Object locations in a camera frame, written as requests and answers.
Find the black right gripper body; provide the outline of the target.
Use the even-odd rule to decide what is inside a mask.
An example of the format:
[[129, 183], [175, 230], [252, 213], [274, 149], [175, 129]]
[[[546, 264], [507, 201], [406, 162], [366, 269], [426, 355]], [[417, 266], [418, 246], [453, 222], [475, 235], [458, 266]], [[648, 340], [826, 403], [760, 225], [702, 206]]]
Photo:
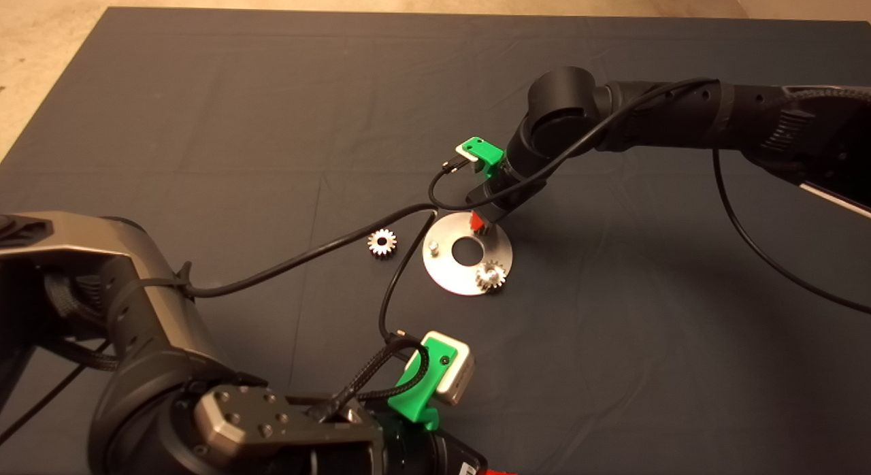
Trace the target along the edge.
[[515, 171], [497, 168], [465, 196], [465, 204], [486, 224], [497, 224], [539, 193], [548, 182], [548, 172], [539, 178], [525, 178]]

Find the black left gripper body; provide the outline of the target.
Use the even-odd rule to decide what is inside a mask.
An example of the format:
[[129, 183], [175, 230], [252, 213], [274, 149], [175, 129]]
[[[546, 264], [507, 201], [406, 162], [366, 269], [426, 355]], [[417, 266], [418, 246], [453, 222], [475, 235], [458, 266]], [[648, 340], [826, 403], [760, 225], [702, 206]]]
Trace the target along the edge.
[[380, 417], [384, 474], [485, 474], [487, 459], [442, 429], [404, 417]]

